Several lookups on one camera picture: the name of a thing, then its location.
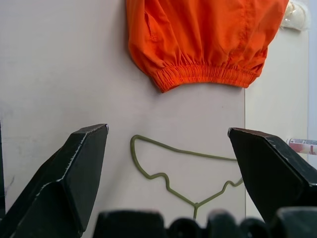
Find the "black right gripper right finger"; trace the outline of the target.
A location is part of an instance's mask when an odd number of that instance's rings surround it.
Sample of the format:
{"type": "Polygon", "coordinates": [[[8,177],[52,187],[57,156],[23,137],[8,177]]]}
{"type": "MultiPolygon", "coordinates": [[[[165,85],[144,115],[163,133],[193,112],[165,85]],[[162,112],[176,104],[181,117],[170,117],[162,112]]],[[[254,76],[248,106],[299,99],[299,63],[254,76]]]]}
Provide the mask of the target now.
{"type": "Polygon", "coordinates": [[[235,127],[228,137],[246,190],[265,222],[282,207],[317,207],[317,170],[281,138],[235,127]]]}

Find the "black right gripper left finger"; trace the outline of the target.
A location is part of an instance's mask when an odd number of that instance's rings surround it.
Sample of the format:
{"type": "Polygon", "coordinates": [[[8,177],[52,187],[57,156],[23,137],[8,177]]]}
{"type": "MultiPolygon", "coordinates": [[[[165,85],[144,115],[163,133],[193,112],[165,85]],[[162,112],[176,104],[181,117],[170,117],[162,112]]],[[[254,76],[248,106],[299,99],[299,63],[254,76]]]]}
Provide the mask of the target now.
{"type": "Polygon", "coordinates": [[[81,238],[97,197],[107,124],[73,132],[0,222],[0,238],[81,238]]]}

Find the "green wire hanger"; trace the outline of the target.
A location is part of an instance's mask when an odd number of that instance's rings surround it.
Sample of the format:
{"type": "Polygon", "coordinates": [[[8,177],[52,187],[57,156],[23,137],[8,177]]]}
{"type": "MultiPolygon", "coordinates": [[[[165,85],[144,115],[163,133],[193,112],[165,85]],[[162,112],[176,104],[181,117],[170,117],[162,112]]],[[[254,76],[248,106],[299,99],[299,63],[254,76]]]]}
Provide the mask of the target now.
{"type": "Polygon", "coordinates": [[[205,204],[211,202],[215,198],[224,194],[224,192],[226,191],[226,189],[229,185],[232,187],[239,187],[243,183],[242,178],[240,178],[237,182],[227,180],[219,192],[217,192],[217,193],[213,194],[212,196],[202,200],[201,202],[193,202],[190,199],[186,198],[184,195],[180,194],[179,192],[177,192],[176,190],[174,190],[173,188],[170,187],[170,179],[166,173],[159,172],[159,173],[151,175],[151,174],[147,173],[142,168],[142,166],[139,163],[139,160],[137,158],[137,154],[136,154],[136,147],[135,147],[136,140],[147,142],[149,144],[153,144],[155,146],[158,146],[158,147],[161,147],[163,149],[166,149],[166,150],[169,150],[169,151],[172,151],[175,153],[179,153],[179,154],[186,154],[186,155],[192,155],[192,156],[201,157],[201,158],[224,160],[224,161],[230,161],[230,162],[236,162],[236,163],[237,163],[237,160],[232,159],[232,158],[226,158],[226,157],[221,157],[221,156],[215,156],[215,155],[203,154],[203,153],[198,153],[198,152],[193,152],[193,151],[188,151],[188,150],[177,149],[177,148],[168,146],[168,145],[163,144],[161,142],[158,142],[158,141],[155,141],[153,139],[150,139],[150,138],[147,138],[147,137],[144,137],[141,135],[137,135],[137,134],[131,137],[131,139],[130,139],[130,154],[131,154],[131,158],[132,158],[132,161],[133,161],[136,169],[148,180],[163,178],[167,192],[169,192],[170,194],[172,194],[173,196],[182,200],[183,202],[185,202],[186,204],[190,205],[193,208],[193,220],[194,221],[196,221],[196,219],[197,219],[197,213],[198,213],[198,210],[200,207],[204,206],[205,204]]]}

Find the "orange shorts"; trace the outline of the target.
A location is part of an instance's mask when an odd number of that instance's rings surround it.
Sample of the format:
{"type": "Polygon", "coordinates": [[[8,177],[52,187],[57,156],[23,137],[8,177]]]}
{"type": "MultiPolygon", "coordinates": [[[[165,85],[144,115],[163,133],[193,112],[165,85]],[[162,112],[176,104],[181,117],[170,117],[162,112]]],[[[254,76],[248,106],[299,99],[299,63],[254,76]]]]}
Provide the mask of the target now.
{"type": "Polygon", "coordinates": [[[126,0],[128,48],[163,93],[183,84],[249,87],[289,0],[126,0]]]}

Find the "white red-printed tube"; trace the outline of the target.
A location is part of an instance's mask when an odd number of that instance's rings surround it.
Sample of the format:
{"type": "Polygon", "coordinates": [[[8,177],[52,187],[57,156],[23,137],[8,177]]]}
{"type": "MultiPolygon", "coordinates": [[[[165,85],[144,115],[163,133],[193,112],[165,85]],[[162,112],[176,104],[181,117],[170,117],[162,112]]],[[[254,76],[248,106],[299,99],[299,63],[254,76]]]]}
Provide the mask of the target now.
{"type": "Polygon", "coordinates": [[[287,139],[286,144],[297,153],[317,155],[317,140],[292,138],[287,139]]]}

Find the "white fluffy cloth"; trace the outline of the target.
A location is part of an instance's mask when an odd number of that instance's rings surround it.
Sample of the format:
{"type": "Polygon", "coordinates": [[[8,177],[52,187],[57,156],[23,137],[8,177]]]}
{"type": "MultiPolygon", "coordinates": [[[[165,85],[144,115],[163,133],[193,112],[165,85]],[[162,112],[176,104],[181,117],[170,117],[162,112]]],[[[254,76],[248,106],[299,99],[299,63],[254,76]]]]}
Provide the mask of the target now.
{"type": "Polygon", "coordinates": [[[310,25],[311,15],[307,5],[299,0],[289,0],[280,27],[306,31],[310,25]]]}

